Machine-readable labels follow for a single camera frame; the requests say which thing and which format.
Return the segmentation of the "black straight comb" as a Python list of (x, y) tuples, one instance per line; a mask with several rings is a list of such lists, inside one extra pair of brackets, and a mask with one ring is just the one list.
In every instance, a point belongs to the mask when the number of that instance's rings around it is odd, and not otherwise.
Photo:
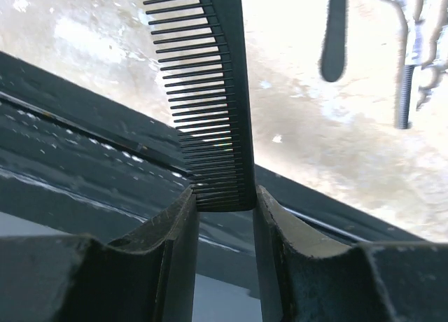
[(256, 206), (242, 0), (144, 0), (201, 212)]

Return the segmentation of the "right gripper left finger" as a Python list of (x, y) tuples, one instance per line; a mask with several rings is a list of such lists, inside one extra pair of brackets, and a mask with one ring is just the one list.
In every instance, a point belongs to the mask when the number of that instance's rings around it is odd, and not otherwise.
[(191, 188), (108, 244), (88, 234), (1, 239), (2, 321), (190, 321), (199, 214)]

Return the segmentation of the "black handled comb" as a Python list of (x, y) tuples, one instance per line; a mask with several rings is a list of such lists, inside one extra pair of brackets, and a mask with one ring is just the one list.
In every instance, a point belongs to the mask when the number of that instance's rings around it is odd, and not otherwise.
[(329, 0), (323, 51), (321, 54), (321, 75), (334, 83), (343, 74), (346, 63), (347, 0)]

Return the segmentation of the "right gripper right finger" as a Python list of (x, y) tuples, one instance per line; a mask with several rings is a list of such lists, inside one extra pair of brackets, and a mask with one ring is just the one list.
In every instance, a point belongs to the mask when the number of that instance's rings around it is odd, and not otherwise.
[(446, 321), (447, 245), (349, 246), (288, 213), (262, 187), (253, 211), (264, 321)]

